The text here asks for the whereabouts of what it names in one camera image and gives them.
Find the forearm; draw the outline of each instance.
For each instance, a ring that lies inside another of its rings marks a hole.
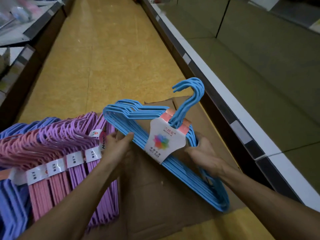
[[[82,238],[114,169],[107,160],[97,167],[57,206],[26,230],[18,240],[78,240]]]
[[[226,167],[221,180],[250,208],[275,239],[318,239],[320,213]]]

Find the person's right hand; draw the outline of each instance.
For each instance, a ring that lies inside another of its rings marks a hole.
[[[230,165],[217,156],[211,142],[206,137],[198,132],[195,135],[199,141],[198,146],[190,146],[185,151],[195,164],[205,169],[212,177],[222,176],[226,167]]]

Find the person's right arm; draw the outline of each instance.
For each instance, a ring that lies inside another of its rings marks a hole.
[[[320,213],[285,197],[254,181],[217,157],[210,141],[198,135],[199,145],[189,147],[192,160],[206,169],[212,177],[219,177],[260,222],[279,239],[320,239]]]

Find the person's left arm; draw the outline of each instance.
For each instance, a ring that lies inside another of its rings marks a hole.
[[[126,155],[134,134],[117,141],[107,136],[107,145],[98,165],[57,206],[35,222],[18,240],[81,239],[103,194],[116,179],[112,174]]]

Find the aisle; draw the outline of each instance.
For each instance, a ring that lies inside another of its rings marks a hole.
[[[184,76],[140,5],[76,0],[19,122],[101,112],[119,99],[155,102],[191,95]]]

